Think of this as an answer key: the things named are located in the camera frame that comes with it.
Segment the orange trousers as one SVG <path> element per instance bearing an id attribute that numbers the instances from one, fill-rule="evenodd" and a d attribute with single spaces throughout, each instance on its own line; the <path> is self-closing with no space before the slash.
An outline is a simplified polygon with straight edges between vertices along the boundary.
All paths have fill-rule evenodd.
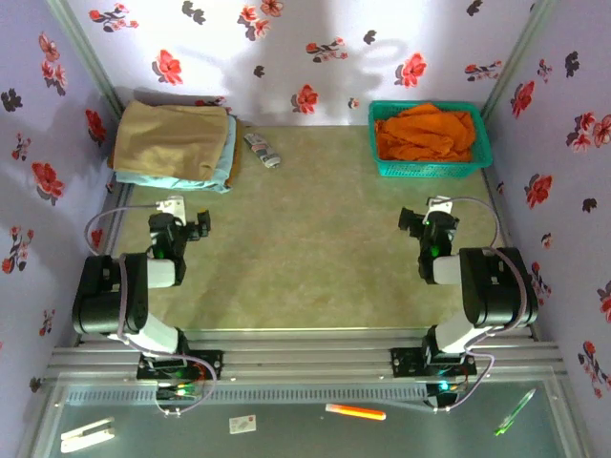
<path id="1" fill-rule="evenodd" d="M 382 160 L 471 162 L 474 120 L 464 111 L 443 111 L 426 103 L 386 120 L 374 121 L 377 155 Z"/>

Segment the green plastic basket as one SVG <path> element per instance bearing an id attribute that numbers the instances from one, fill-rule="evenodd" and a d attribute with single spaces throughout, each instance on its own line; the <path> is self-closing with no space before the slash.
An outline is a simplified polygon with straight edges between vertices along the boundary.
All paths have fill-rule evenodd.
<path id="1" fill-rule="evenodd" d="M 464 178 L 493 164 L 491 144 L 478 107 L 464 101 L 433 101 L 443 112 L 468 113 L 473 120 L 475 140 L 470 162 L 384 160 L 379 156 L 374 122 L 387 120 L 401 112 L 424 105 L 425 101 L 374 100 L 369 103 L 369 143 L 371 155 L 382 177 Z"/>

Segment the controller board green light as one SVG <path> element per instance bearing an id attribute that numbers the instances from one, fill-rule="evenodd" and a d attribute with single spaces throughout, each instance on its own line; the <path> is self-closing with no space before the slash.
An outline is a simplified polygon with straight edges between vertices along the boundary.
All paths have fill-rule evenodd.
<path id="1" fill-rule="evenodd" d="M 182 399 L 194 400 L 200 395 L 201 389 L 195 384 L 160 382 L 157 388 L 156 400 L 158 402 Z"/>
<path id="2" fill-rule="evenodd" d="M 467 382 L 440 381 L 427 384 L 427 398 L 425 404 L 433 408 L 443 409 L 455 404 L 468 387 Z"/>

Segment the orange marker pen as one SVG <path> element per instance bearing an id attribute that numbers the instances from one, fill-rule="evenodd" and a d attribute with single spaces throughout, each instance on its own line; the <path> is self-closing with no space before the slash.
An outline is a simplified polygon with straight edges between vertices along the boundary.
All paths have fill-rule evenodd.
<path id="1" fill-rule="evenodd" d="M 385 421 L 387 414 L 384 411 L 368 409 L 359 406 L 344 406 L 337 404 L 326 404 L 325 411 L 338 415 L 367 419 L 372 421 Z"/>

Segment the green pen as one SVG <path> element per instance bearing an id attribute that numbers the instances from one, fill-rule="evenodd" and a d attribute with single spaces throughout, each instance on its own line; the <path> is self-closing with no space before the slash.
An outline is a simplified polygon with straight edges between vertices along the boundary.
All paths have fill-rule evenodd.
<path id="1" fill-rule="evenodd" d="M 507 430 L 514 423 L 516 416 L 521 412 L 524 407 L 528 405 L 528 403 L 533 399 L 536 393 L 537 390 L 535 388 L 532 388 L 518 401 L 517 405 L 513 408 L 513 410 L 503 419 L 503 421 L 495 429 L 495 437 L 503 435 L 507 432 Z"/>

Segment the small white card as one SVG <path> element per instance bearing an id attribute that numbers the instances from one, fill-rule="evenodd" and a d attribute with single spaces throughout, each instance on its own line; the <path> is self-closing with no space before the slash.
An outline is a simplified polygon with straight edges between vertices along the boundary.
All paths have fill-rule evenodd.
<path id="1" fill-rule="evenodd" d="M 257 430 L 257 417 L 245 415 L 229 419 L 229 433 L 231 435 L 255 432 Z"/>

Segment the white plastic clip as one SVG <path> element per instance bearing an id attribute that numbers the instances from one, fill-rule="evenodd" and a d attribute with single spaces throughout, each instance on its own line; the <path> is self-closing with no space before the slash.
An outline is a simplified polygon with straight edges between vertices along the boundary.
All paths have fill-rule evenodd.
<path id="1" fill-rule="evenodd" d="M 114 421 L 114 417 L 107 417 L 63 432 L 60 435 L 60 452 L 73 453 L 114 439 L 116 437 Z"/>

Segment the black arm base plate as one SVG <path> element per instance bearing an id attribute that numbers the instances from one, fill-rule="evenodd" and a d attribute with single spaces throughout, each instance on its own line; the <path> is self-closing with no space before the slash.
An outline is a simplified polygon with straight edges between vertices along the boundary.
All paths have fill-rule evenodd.
<path id="1" fill-rule="evenodd" d="M 390 350 L 390 366 L 394 378 L 453 378 L 476 374 L 474 359 L 464 354 L 425 354 L 422 348 L 396 347 Z"/>
<path id="2" fill-rule="evenodd" d="M 221 377 L 223 352 L 220 350 L 193 350 L 191 355 L 206 361 Z M 211 370 L 198 363 L 185 359 L 154 358 L 141 356 L 137 366 L 137 379 L 158 382 L 199 382 L 211 380 Z"/>

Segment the aluminium front frame rails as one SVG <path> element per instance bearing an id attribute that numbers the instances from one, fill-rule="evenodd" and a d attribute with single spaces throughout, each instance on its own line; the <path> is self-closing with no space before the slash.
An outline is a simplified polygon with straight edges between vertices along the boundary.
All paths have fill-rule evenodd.
<path id="1" fill-rule="evenodd" d="M 186 337 L 197 350 L 223 353 L 221 382 L 236 384 L 366 384 L 393 382 L 390 352 L 420 345 L 423 328 L 192 330 Z M 563 378 L 558 346 L 521 329 L 483 341 L 480 355 L 495 356 L 489 381 Z M 87 335 L 76 346 L 57 347 L 46 381 L 131 382 L 139 356 L 122 343 Z"/>

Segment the aluminium corner post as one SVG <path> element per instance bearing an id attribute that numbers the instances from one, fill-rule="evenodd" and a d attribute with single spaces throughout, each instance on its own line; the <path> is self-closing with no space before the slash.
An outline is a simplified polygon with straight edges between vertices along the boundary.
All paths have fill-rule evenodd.
<path id="1" fill-rule="evenodd" d="M 67 0 L 44 0 L 62 31 L 70 39 L 75 52 L 100 91 L 115 121 L 119 121 L 124 105 L 116 94 L 111 80 L 96 55 L 94 47 L 78 22 Z"/>
<path id="2" fill-rule="evenodd" d="M 533 6 L 529 12 L 529 17 L 524 29 L 516 41 L 499 79 L 495 83 L 493 90 L 481 110 L 484 123 L 487 123 L 491 118 L 503 92 L 519 69 L 530 47 L 537 40 L 537 37 L 542 34 L 546 23 L 559 3 L 560 0 L 533 0 Z"/>

